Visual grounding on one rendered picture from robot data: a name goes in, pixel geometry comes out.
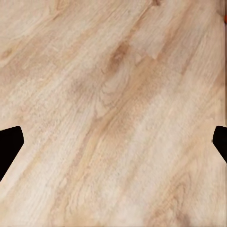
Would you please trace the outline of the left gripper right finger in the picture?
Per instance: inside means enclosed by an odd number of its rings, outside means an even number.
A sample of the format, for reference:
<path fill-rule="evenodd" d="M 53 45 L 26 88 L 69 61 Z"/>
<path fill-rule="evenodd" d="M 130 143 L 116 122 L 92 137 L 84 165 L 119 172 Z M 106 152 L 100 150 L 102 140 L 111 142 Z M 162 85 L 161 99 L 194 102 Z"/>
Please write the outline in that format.
<path fill-rule="evenodd" d="M 212 142 L 227 163 L 227 127 L 218 125 L 214 131 Z"/>

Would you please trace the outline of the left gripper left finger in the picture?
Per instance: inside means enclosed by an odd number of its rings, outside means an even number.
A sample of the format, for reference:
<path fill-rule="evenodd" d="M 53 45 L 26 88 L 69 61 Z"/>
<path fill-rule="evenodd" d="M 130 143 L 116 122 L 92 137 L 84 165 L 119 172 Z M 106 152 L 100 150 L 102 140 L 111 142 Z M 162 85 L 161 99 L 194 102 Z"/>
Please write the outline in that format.
<path fill-rule="evenodd" d="M 24 144 L 20 126 L 0 131 L 0 181 Z"/>

